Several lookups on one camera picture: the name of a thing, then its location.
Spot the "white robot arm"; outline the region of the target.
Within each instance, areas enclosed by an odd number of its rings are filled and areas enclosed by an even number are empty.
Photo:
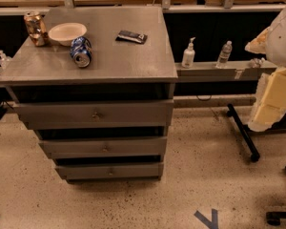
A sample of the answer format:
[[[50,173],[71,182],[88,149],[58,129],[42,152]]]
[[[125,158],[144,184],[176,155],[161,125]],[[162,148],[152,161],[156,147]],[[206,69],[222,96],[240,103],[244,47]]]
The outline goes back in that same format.
[[[258,80],[255,103],[248,127],[254,132],[270,129],[286,114],[286,7],[255,42],[265,36],[266,59],[277,66],[271,74],[263,73]]]

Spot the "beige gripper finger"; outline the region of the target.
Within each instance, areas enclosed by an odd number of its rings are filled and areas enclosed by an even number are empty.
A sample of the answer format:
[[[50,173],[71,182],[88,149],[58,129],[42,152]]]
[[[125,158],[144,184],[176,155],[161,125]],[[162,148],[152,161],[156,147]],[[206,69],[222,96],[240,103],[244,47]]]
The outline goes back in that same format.
[[[271,74],[263,73],[259,78],[248,127],[254,132],[266,131],[285,114],[286,68],[278,68]]]

